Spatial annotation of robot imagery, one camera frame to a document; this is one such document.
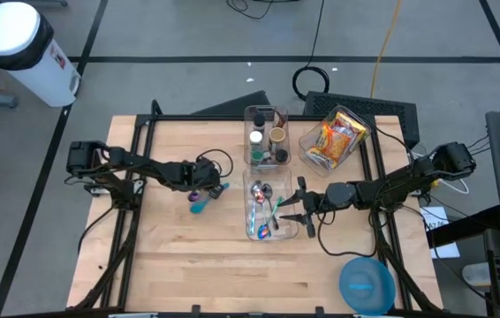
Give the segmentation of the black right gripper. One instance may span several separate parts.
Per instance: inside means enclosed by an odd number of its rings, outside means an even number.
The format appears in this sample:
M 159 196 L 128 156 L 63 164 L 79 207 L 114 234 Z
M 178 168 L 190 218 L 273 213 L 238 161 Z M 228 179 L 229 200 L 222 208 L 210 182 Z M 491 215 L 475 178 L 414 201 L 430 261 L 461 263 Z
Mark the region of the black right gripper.
M 316 192 L 309 192 L 307 190 L 307 184 L 304 177 L 298 177 L 299 189 L 288 199 L 280 201 L 279 206 L 289 206 L 301 202 L 304 213 L 297 215 L 286 215 L 281 216 L 284 220 L 301 222 L 307 230 L 307 235 L 309 238 L 315 237 L 315 227 L 312 219 L 312 215 L 318 213 L 326 213 L 327 210 L 322 206 L 324 195 Z

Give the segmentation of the teal spoon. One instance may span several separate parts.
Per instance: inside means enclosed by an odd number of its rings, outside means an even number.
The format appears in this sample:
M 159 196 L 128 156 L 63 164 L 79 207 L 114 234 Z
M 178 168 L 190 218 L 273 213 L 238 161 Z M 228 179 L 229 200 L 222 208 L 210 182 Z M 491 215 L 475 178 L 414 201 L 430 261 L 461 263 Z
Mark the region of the teal spoon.
M 201 199 L 196 202 L 190 202 L 190 212 L 192 214 L 200 214 L 205 207 L 212 201 L 218 200 L 224 190 L 228 189 L 229 183 L 223 183 L 221 185 L 215 186 L 210 190 L 196 191 L 201 194 Z

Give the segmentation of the dark metal spoon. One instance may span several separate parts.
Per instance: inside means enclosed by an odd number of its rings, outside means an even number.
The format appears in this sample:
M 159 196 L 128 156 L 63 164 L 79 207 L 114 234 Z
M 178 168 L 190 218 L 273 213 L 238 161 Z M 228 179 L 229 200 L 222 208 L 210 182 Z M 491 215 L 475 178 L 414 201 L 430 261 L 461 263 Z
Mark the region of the dark metal spoon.
M 271 198 L 273 196 L 273 189 L 272 189 L 270 184 L 265 183 L 262 185 L 262 191 L 263 191 L 264 196 L 269 204 L 271 222 L 273 224 L 274 229 L 277 231 L 279 229 L 279 224 L 277 222 L 277 219 L 276 219 L 275 214 L 274 214 L 274 209 L 273 209 L 273 206 L 271 204 Z

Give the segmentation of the silver spoon blue handle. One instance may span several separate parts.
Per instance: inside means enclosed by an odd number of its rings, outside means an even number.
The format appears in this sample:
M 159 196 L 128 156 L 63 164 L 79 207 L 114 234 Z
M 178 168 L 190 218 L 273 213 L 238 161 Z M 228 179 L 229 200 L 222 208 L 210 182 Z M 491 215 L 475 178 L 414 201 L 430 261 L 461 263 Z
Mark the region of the silver spoon blue handle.
M 251 189 L 250 189 L 250 192 L 251 194 L 253 195 L 254 197 L 254 194 L 257 193 L 257 192 L 262 192 L 262 183 L 261 181 L 255 181 L 252 185 L 251 185 Z M 256 225 L 256 212 L 257 212 L 257 208 L 258 206 L 261 206 L 261 204 L 258 204 L 256 201 L 255 201 L 255 198 L 254 198 L 254 203 L 252 205 L 252 209 L 251 209 L 251 218 L 250 218 L 250 233 L 251 234 L 255 234 L 255 225 Z

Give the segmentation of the blue-edged ramen noodle packet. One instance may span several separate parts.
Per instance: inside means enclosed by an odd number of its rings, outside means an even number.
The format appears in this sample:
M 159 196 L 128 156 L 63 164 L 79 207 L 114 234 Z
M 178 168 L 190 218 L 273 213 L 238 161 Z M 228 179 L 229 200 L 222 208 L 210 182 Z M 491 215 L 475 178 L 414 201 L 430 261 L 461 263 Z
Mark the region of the blue-edged ramen noodle packet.
M 333 170 L 337 167 L 337 162 L 334 159 L 325 155 L 320 149 L 316 147 L 311 147 L 306 151 L 305 155 L 308 159 L 323 167 L 324 169 Z

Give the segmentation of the orange ramen noodle packet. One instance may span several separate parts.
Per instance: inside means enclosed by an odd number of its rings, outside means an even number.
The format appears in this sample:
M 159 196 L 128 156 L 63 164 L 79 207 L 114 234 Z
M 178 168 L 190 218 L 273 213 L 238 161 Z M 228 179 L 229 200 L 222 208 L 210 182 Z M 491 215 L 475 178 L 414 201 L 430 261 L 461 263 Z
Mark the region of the orange ramen noodle packet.
M 322 125 L 315 146 L 326 156 L 335 161 L 339 161 L 343 153 L 348 148 L 351 138 L 328 125 Z

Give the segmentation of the brown ramen noodle packet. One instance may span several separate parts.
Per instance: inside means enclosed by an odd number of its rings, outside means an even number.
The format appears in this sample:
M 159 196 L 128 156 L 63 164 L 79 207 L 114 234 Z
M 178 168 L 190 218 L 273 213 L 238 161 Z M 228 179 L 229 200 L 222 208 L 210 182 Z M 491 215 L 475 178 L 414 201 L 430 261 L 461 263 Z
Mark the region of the brown ramen noodle packet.
M 354 143 L 354 141 L 356 141 L 356 138 L 358 136 L 358 132 L 353 126 L 351 126 L 351 125 L 347 125 L 347 126 L 337 125 L 336 130 L 348 138 L 348 141 L 347 141 L 348 146 L 351 146 Z

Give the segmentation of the yellow ramen noodle packet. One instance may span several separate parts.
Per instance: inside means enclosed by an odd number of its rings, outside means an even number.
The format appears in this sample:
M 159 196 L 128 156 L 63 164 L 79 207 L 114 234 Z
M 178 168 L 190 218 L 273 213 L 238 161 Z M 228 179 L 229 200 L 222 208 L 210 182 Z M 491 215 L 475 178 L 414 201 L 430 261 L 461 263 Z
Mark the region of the yellow ramen noodle packet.
M 358 122 L 356 119 L 350 117 L 347 113 L 339 111 L 336 114 L 336 116 L 337 116 L 337 125 L 341 126 L 351 125 L 357 130 L 358 132 L 357 138 L 363 137 L 364 134 L 367 132 L 367 128 L 363 124 Z

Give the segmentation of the clear plastic storage bin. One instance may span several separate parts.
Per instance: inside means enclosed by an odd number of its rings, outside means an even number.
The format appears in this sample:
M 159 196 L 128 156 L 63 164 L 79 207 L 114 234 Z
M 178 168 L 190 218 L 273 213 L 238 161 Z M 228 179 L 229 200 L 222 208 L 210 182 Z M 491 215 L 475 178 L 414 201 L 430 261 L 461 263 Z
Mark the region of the clear plastic storage bin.
M 318 164 L 308 159 L 305 155 L 307 150 L 309 150 L 311 147 L 315 147 L 314 145 L 315 141 L 318 135 L 320 134 L 322 128 L 321 124 L 322 120 L 313 129 L 311 129 L 306 134 L 302 135 L 299 138 L 299 148 L 300 148 L 299 158 L 304 162 L 305 165 L 307 165 L 321 177 L 327 177 L 332 172 L 334 172 L 360 146 L 360 144 L 364 142 L 367 137 L 370 136 L 372 132 L 371 125 L 365 119 L 361 118 L 351 110 L 348 110 L 345 106 L 336 106 L 333 110 L 329 112 L 329 114 L 326 117 L 335 116 L 339 111 L 347 113 L 350 117 L 356 119 L 358 122 L 363 124 L 367 128 L 367 132 L 364 134 L 363 137 L 356 138 L 356 141 L 354 141 L 354 143 L 351 146 L 348 146 L 346 151 L 341 156 L 340 160 L 336 161 L 337 167 L 333 170 L 324 169 L 323 167 L 319 166 Z
M 278 163 L 276 161 L 276 153 L 273 153 L 269 150 L 269 131 L 271 128 L 275 127 L 274 126 L 274 110 L 280 111 L 282 114 L 284 114 L 287 122 L 284 125 L 284 130 L 286 132 L 286 138 L 283 144 L 283 147 L 281 149 L 284 149 L 288 152 L 289 157 L 286 163 Z M 253 125 L 253 118 L 256 114 L 261 113 L 265 116 L 266 119 L 266 124 L 265 124 L 265 131 L 262 134 L 263 139 L 261 143 L 261 148 L 251 148 L 250 141 L 249 141 L 249 134 L 254 131 L 254 125 Z M 266 105 L 255 105 L 255 106 L 249 106 L 245 109 L 244 112 L 244 157 L 245 161 L 247 164 L 252 165 L 252 166 L 284 166 L 290 163 L 292 159 L 291 155 L 291 143 L 290 143 L 290 129 L 289 129 L 289 115 L 286 109 L 282 107 L 275 107 L 275 106 L 266 106 Z M 251 164 L 251 152 L 253 150 L 261 150 L 262 152 L 264 151 L 269 151 L 274 157 L 275 157 L 275 162 L 273 164 L 265 164 L 261 162 L 258 165 Z
M 256 225 L 255 234 L 250 233 L 250 218 L 251 209 L 254 203 L 254 197 L 250 192 L 251 185 L 255 181 L 261 181 L 262 184 L 270 184 L 273 189 L 273 196 L 271 198 L 271 204 L 274 207 L 278 201 L 284 201 L 293 195 L 291 172 L 285 167 L 266 167 L 262 169 L 252 168 L 245 170 L 243 173 L 243 194 L 245 197 L 245 229 L 246 235 L 249 239 L 254 241 L 269 241 L 269 240 L 284 240 L 292 239 L 298 233 L 299 229 L 296 223 L 284 220 L 281 216 L 293 215 L 295 213 L 294 206 L 283 206 L 278 205 L 275 217 L 279 224 L 279 229 L 276 231 L 273 227 L 271 219 L 268 222 L 268 226 L 271 230 L 272 237 L 266 238 L 264 240 L 259 240 L 257 237 L 258 229 L 261 225 L 266 223 L 270 218 L 269 204 L 265 198 L 264 203 L 258 206 L 256 212 Z

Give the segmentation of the blue plastic bowl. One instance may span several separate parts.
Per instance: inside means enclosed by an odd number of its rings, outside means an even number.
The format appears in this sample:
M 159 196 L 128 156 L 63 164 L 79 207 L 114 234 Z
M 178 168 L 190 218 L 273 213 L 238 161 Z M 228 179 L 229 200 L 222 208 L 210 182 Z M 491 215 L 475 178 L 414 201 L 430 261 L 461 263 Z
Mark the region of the blue plastic bowl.
M 356 313 L 386 314 L 395 306 L 395 281 L 378 260 L 357 257 L 342 268 L 338 288 L 345 303 Z

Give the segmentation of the white paper sheet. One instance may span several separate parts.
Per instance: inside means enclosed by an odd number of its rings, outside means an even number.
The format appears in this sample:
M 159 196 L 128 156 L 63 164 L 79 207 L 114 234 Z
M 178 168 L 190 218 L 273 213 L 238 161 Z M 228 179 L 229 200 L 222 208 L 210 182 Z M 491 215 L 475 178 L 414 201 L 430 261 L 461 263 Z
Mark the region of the white paper sheet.
M 425 219 L 427 231 L 449 224 L 449 220 L 443 207 L 420 207 L 420 212 Z M 430 252 L 433 259 L 455 259 L 460 257 L 456 243 L 450 243 L 439 247 L 431 247 Z

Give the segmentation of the white trash bin black rim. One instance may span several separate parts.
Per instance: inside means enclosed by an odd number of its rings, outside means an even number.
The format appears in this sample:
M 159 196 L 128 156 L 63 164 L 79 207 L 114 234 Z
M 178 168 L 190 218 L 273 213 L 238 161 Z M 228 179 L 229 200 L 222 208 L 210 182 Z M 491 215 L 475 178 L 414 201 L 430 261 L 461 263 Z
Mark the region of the white trash bin black rim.
M 0 70 L 52 108 L 76 101 L 81 75 L 47 18 L 23 2 L 0 4 Z

